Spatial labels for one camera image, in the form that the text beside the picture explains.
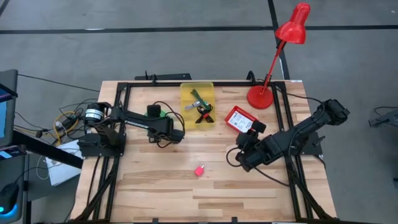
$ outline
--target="wooden tabletop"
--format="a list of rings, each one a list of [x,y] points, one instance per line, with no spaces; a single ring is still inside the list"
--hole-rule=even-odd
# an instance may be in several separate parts
[[[116,81],[105,81],[98,101],[113,104]],[[305,96],[302,82],[286,81],[287,92]],[[127,126],[127,143],[121,158],[118,181],[113,201],[111,222],[228,222],[231,217],[239,221],[292,221],[295,220],[289,188],[279,185],[260,173],[245,172],[226,162],[226,152],[235,147],[238,133],[227,126],[225,116],[235,105],[267,124],[262,136],[279,131],[274,105],[266,110],[256,110],[248,105],[249,87],[215,87],[216,126],[207,131],[187,131],[180,144],[165,149],[149,144],[146,130]],[[279,96],[284,112],[282,96]],[[129,110],[144,114],[146,106],[162,100],[175,111],[180,111],[179,87],[133,87]],[[310,116],[306,99],[289,96],[294,123]],[[181,126],[175,119],[175,127]],[[313,156],[303,156],[303,168],[309,191],[325,209],[335,216],[335,208],[323,164]],[[77,217],[86,207],[90,180],[96,158],[84,161],[76,192],[76,203],[71,218]],[[99,162],[93,187],[98,188],[102,161]],[[196,177],[193,171],[205,166],[205,173]],[[283,159],[260,170],[288,183]],[[297,189],[302,216],[305,216],[302,196]],[[104,217],[107,192],[101,206]]]

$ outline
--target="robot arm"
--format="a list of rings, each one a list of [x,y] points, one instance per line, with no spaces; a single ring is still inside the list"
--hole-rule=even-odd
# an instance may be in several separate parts
[[[309,134],[326,124],[339,125],[347,120],[348,115],[349,111],[337,100],[326,100],[311,117],[292,129],[271,134],[261,140],[258,139],[258,132],[264,132],[265,125],[257,121],[253,123],[254,130],[240,133],[236,139],[236,144],[242,151],[235,159],[247,172],[261,163],[268,165],[288,152],[291,141],[293,153],[298,153],[307,142]]]
[[[111,110],[109,116],[105,117],[109,110]],[[87,107],[84,123],[87,127],[95,128],[96,133],[87,134],[79,140],[78,145],[83,148],[83,152],[84,149],[95,147],[120,151],[124,148],[126,135],[110,127],[116,123],[126,123],[146,129],[150,143],[159,143],[164,140],[178,144],[183,139],[185,130],[174,129],[173,119],[168,116],[160,117],[160,112],[160,105],[148,105],[147,116],[144,116],[132,111],[124,111],[121,106],[112,107],[109,103],[92,103]]]

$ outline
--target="red and white box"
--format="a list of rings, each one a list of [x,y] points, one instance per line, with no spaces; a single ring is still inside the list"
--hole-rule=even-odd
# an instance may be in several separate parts
[[[234,106],[224,120],[229,127],[235,129],[237,132],[246,133],[251,129],[253,122],[258,119],[242,108]]]

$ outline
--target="concrete floor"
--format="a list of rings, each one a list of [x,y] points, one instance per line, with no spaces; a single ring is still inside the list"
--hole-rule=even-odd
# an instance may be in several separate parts
[[[309,26],[398,24],[395,0],[308,1]],[[275,1],[279,24],[298,3]],[[267,1],[11,0],[4,29],[87,29],[173,26],[271,26]],[[343,220],[398,220],[398,129],[370,128],[376,106],[398,106],[397,30],[308,31],[305,45],[287,45],[291,79],[307,95],[338,99],[350,111],[340,127],[320,134],[337,214]],[[241,79],[268,71],[275,52],[272,31],[150,34],[0,35],[0,70],[100,89],[103,80],[132,80],[149,73],[191,73],[194,79]],[[274,78],[281,79],[280,67]],[[49,127],[58,107],[96,98],[95,92],[19,78],[17,111]],[[310,102],[311,109],[316,104]],[[27,126],[19,118],[16,124]],[[76,179],[34,202],[33,222],[61,222],[73,204]]]

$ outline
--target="red desk lamp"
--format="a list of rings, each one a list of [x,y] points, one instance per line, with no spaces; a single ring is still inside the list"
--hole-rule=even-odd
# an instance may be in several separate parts
[[[285,47],[286,42],[293,44],[304,44],[305,42],[305,28],[304,23],[310,13],[310,5],[305,2],[299,3],[293,10],[292,17],[289,21],[279,27],[275,35],[281,42],[278,46],[278,50],[275,54],[274,60],[272,61],[271,68],[266,76],[264,86],[252,87],[247,95],[249,104],[255,109],[266,109],[274,101],[272,92],[268,89],[268,84],[271,79],[271,73],[274,69],[275,61],[278,58],[280,52]]]

